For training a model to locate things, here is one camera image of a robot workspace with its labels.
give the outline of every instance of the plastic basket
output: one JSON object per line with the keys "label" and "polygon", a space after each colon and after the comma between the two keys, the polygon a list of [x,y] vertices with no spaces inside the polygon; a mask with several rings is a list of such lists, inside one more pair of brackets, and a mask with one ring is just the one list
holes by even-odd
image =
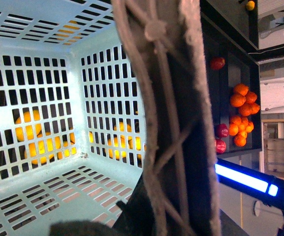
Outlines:
{"label": "plastic basket", "polygon": [[145,136],[110,4],[0,0],[0,236],[68,220],[112,226],[142,173]]}

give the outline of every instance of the red apple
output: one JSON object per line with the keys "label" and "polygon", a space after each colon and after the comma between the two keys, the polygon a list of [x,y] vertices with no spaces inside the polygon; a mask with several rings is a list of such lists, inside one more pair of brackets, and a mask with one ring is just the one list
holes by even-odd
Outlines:
{"label": "red apple", "polygon": [[220,57],[213,57],[210,61],[210,67],[212,70],[222,69],[225,65],[225,59]]}
{"label": "red apple", "polygon": [[219,124],[216,126],[215,135],[219,138],[225,138],[229,134],[226,124]]}
{"label": "red apple", "polygon": [[226,151],[226,143],[221,139],[216,139],[215,151],[217,154],[222,154]]}

